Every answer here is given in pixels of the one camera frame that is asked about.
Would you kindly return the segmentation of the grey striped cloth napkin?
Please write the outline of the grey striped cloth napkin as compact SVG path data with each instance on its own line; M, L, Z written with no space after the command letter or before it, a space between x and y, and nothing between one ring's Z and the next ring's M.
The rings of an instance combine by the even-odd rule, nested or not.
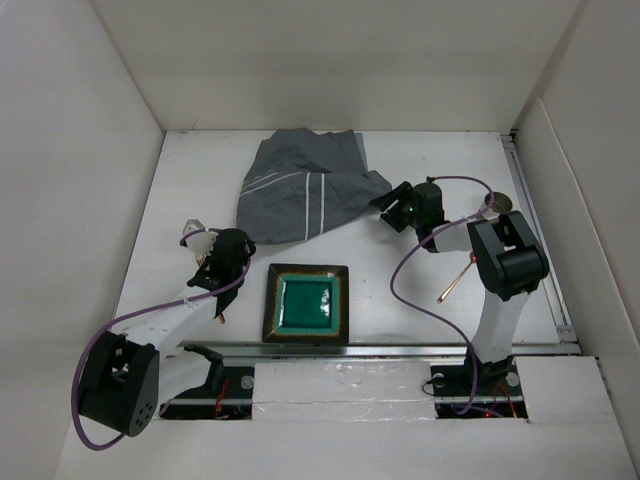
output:
M244 177L236 227L261 245L307 241L359 218L391 190L368 168L354 131L280 129L260 143Z

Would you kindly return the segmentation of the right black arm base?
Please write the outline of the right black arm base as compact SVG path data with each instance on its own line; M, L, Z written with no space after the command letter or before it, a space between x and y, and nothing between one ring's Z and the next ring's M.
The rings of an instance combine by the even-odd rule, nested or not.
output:
M469 354L460 365L430 367L422 392L435 401L438 419L527 419L524 394L512 355L497 363L478 363L474 379Z

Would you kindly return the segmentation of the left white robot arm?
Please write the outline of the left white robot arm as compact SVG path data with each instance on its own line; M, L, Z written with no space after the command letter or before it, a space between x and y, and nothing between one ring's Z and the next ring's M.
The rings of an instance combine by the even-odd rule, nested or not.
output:
M200 326L222 316L237 298L256 247L240 229L188 226L182 247L201 264L179 296L115 318L94 334L74 372L72 423L81 442L92 442L84 419L117 432L140 434L183 393L212 396L225 388L223 357L188 338Z

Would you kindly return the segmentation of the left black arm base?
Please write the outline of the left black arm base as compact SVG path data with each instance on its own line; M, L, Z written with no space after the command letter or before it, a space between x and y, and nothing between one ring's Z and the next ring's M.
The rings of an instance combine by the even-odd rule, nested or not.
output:
M161 365L157 416L168 420L249 420L255 368L227 366L222 354L189 344Z

